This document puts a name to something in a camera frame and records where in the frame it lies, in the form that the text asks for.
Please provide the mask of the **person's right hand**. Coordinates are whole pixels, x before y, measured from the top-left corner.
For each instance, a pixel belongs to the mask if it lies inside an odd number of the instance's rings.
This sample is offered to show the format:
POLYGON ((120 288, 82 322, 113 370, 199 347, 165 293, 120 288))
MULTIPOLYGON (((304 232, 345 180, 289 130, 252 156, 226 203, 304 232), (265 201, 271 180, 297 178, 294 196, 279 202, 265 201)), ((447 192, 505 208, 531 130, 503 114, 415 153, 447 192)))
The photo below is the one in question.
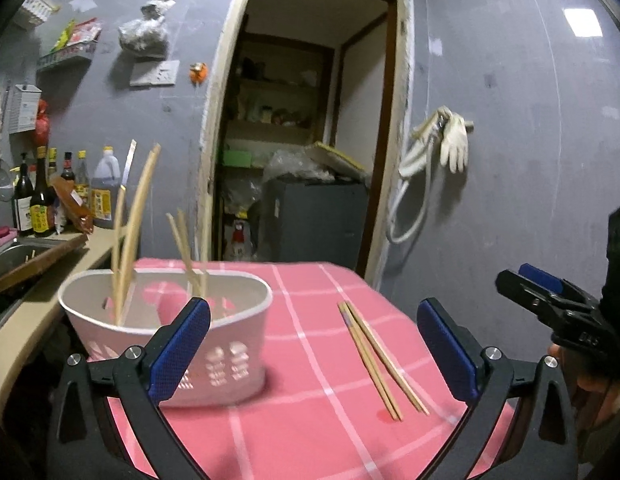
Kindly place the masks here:
POLYGON ((579 462, 596 465, 620 437, 620 373, 595 373, 582 367, 578 354, 549 346, 562 366, 575 409, 580 439, 579 462))

